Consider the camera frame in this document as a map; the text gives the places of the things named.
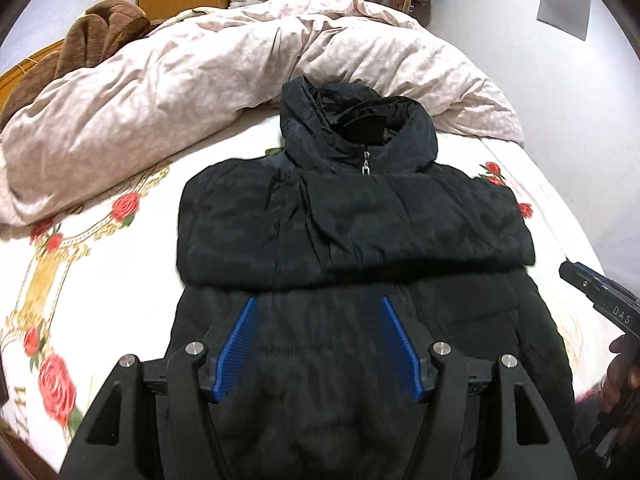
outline black plastic bracket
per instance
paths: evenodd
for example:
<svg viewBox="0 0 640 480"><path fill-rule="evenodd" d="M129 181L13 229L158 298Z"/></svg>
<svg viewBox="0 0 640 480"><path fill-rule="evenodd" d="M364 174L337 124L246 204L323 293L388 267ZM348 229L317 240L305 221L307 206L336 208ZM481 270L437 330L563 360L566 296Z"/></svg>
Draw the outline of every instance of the black plastic bracket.
<svg viewBox="0 0 640 480"><path fill-rule="evenodd" d="M438 368L438 380L403 480L451 480L458 464L468 371L462 354L446 343L439 344L446 354L442 350L434 351L434 345L430 347L433 364Z"/></svg>
<svg viewBox="0 0 640 480"><path fill-rule="evenodd" d="M542 396L513 356L495 364L500 410L497 468L488 480L575 480L569 452Z"/></svg>
<svg viewBox="0 0 640 480"><path fill-rule="evenodd" d="M58 480L157 480L155 396L142 380L142 363L127 355L115 365L72 440Z"/></svg>
<svg viewBox="0 0 640 480"><path fill-rule="evenodd" d="M6 387L4 368L2 367L2 354L0 354L0 408L9 402L9 389Z"/></svg>
<svg viewBox="0 0 640 480"><path fill-rule="evenodd" d="M197 354L179 349L167 365L169 414L174 436L178 472L185 479L230 480L231 476L213 427L209 405L200 391L197 370L205 361L207 348Z"/></svg>

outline brown blanket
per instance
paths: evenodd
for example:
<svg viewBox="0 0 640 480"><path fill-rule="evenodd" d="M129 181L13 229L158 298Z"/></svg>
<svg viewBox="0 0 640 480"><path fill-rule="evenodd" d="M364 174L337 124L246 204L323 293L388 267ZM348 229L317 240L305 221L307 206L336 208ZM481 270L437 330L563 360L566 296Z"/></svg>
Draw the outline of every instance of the brown blanket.
<svg viewBox="0 0 640 480"><path fill-rule="evenodd" d="M0 114L0 132L49 83L78 68L99 65L153 28L145 11L125 0L104 0L87 9L71 26L62 46L45 56L15 86Z"/></svg>

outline human hand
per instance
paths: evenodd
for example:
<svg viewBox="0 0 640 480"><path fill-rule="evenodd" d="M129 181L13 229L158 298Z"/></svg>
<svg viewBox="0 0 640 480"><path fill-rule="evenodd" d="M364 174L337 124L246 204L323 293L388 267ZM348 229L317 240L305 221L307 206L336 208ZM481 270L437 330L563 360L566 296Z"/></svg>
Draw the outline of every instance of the human hand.
<svg viewBox="0 0 640 480"><path fill-rule="evenodd" d="M640 388L640 363L636 360L638 342L627 335L620 336L609 346L618 354L607 369L607 377L600 391L599 405L604 413L610 413L620 402L621 390L626 383L629 388ZM632 413L626 424L620 428L617 441L624 444L629 438L640 440L640 411Z"/></svg>

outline black jacket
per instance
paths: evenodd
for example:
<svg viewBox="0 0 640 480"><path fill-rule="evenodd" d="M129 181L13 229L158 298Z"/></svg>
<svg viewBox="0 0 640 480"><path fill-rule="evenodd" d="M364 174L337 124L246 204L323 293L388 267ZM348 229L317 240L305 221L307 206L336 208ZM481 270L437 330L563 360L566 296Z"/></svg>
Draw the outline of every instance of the black jacket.
<svg viewBox="0 0 640 480"><path fill-rule="evenodd" d="M383 296L467 356L517 356L569 439L572 374L511 190L435 164L409 98L299 78L280 117L283 152L203 170L178 217L168 354L258 304L239 383L212 411L234 478L401 476L424 407L364 330Z"/></svg>

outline red rose print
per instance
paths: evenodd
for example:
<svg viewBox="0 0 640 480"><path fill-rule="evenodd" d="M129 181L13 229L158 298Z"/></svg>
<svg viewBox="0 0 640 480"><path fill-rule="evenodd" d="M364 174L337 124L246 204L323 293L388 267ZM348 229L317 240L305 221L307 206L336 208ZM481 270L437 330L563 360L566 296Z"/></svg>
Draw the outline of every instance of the red rose print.
<svg viewBox="0 0 640 480"><path fill-rule="evenodd" d="M493 173L493 174L500 174L500 172L502 171L500 169L500 166L498 166L495 162L486 162L484 164L484 167L489 173Z"/></svg>
<svg viewBox="0 0 640 480"><path fill-rule="evenodd" d="M531 218L533 216L533 208L531 204L518 204L520 214L523 218Z"/></svg>
<svg viewBox="0 0 640 480"><path fill-rule="evenodd" d="M127 193L117 199L111 206L111 217L116 222L122 222L127 216L132 215L140 206L138 193Z"/></svg>
<svg viewBox="0 0 640 480"><path fill-rule="evenodd" d="M495 184L496 186L506 186L506 184L496 176L493 176L493 175L492 176L488 176L486 179L489 182L492 182L493 184Z"/></svg>
<svg viewBox="0 0 640 480"><path fill-rule="evenodd" d="M47 240L47 252L50 253L51 251L55 251L58 247L60 247L63 238L64 235L62 233L51 235L49 237L49 240Z"/></svg>
<svg viewBox="0 0 640 480"><path fill-rule="evenodd" d="M44 359L40 365L38 387L47 415L66 427L69 413L76 405L76 387L62 357L53 354Z"/></svg>
<svg viewBox="0 0 640 480"><path fill-rule="evenodd" d="M33 357L35 355L38 351L39 343L40 334L38 334L38 330L32 326L27 330L27 333L24 335L24 341L22 342L24 353L27 354L27 357Z"/></svg>
<svg viewBox="0 0 640 480"><path fill-rule="evenodd" d="M31 228L31 243L42 238L53 225L53 216L40 220Z"/></svg>

